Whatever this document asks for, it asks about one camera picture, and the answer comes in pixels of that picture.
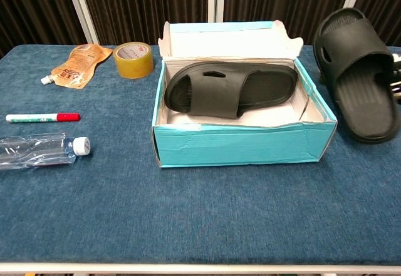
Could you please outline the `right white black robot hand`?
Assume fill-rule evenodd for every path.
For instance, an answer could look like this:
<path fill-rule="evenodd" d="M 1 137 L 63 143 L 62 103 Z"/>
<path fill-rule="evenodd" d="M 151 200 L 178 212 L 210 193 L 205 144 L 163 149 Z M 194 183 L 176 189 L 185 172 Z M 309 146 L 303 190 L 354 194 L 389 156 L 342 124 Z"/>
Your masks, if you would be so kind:
<path fill-rule="evenodd" d="M 400 55 L 393 53 L 393 78 L 390 82 L 390 86 L 392 89 L 392 93 L 395 97 L 395 99 L 397 100 L 397 103 L 400 104 L 400 100 L 401 100 L 401 92 L 400 92 L 400 73 L 401 73 L 401 69 L 400 69 Z"/>

